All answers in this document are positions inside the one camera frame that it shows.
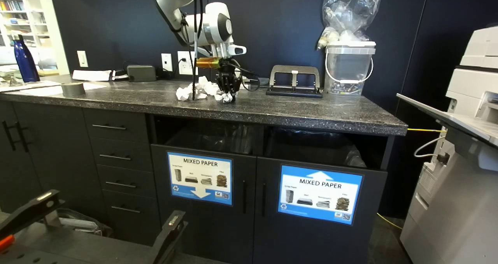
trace plastic bucket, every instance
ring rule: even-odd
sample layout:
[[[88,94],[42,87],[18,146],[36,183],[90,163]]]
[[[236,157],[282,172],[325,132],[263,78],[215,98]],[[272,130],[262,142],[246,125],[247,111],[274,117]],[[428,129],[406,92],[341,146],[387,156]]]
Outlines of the plastic bucket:
[[[364,82],[374,70],[375,42],[337,41],[329,44],[325,53],[325,92],[361,95]]]

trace wall outlet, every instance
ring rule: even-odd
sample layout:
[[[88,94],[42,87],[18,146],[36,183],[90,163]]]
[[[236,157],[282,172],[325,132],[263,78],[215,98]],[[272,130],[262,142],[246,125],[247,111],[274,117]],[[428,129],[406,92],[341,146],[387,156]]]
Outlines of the wall outlet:
[[[162,69],[167,70],[169,72],[172,72],[173,71],[173,60],[171,59],[171,54],[162,53],[161,60],[162,60]]]
[[[86,51],[76,51],[78,55],[78,61],[80,62],[80,67],[88,67],[87,52]]]
[[[194,61],[195,53],[190,52],[192,61]],[[178,73],[184,75],[192,75],[192,64],[190,63],[189,51],[178,51]],[[199,75],[199,69],[196,67],[195,74]]]

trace printer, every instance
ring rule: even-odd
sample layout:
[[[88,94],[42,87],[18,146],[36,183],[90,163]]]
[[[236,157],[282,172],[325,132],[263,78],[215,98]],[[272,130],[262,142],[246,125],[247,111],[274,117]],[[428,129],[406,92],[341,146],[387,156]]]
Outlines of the printer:
[[[473,32],[446,112],[403,95],[447,132],[424,163],[400,237],[413,264],[498,263],[498,26]]]

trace recycling label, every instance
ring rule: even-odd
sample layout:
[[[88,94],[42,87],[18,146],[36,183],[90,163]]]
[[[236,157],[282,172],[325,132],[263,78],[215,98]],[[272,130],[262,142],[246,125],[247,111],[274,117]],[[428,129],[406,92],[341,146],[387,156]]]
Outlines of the recycling label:
[[[168,152],[171,195],[231,206],[231,160]]]
[[[279,212],[352,224],[363,176],[282,166]]]

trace crumpled paper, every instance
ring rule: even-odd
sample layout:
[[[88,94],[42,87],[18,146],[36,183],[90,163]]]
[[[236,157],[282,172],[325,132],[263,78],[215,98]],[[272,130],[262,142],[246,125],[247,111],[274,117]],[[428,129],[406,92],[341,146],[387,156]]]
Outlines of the crumpled paper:
[[[195,98],[206,99],[208,95],[213,95],[215,100],[222,101],[223,103],[231,102],[233,96],[231,94],[223,93],[219,90],[216,83],[208,81],[206,76],[199,77],[199,82],[195,84]],[[176,98],[181,101],[186,101],[192,97],[192,83],[185,88],[178,88],[176,90]]]

